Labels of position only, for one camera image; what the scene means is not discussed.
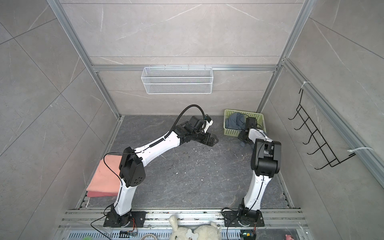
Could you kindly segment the blue-grey t-shirt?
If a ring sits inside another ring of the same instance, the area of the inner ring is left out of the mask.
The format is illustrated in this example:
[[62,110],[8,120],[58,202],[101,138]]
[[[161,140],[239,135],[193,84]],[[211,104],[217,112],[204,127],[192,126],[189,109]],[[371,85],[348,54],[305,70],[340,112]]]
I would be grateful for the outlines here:
[[[236,130],[241,132],[246,128],[246,118],[244,114],[241,113],[233,113],[225,120],[225,128],[230,130]],[[254,143],[251,141],[250,144],[242,144],[241,147],[245,147],[246,145],[250,145],[251,148],[254,148]]]

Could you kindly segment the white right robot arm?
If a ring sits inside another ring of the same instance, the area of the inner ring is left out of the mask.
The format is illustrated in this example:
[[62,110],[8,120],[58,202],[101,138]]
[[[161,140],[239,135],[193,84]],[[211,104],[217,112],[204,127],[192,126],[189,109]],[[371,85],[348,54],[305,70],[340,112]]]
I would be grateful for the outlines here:
[[280,171],[282,145],[270,139],[258,128],[241,131],[239,138],[244,143],[253,144],[251,156],[253,174],[249,190],[239,205],[238,216],[255,219],[261,213],[261,201],[269,182]]

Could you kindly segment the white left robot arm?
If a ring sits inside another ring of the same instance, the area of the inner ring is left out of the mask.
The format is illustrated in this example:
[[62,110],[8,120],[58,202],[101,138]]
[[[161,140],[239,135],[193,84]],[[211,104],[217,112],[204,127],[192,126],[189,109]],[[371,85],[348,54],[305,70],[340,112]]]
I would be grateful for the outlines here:
[[137,149],[126,148],[119,165],[120,188],[111,212],[120,217],[132,210],[136,188],[146,177],[146,166],[155,158],[190,141],[214,146],[218,139],[215,135],[208,133],[213,122],[208,115],[203,119],[193,116],[189,121],[172,127],[164,136],[147,145]]

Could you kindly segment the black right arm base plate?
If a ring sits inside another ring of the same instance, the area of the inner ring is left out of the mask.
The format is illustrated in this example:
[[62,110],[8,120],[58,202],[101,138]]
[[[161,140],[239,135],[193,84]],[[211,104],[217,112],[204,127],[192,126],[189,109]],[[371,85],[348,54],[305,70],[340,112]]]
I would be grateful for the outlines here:
[[264,227],[264,217],[260,210],[239,214],[238,211],[223,210],[221,212],[225,227]]

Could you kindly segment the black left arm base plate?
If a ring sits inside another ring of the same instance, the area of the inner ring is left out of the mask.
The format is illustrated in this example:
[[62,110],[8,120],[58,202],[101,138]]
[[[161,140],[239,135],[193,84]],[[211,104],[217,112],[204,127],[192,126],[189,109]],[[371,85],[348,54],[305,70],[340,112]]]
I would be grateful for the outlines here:
[[110,211],[106,215],[103,227],[111,228],[142,228],[146,219],[147,212],[128,212],[125,215],[118,215],[115,211]]

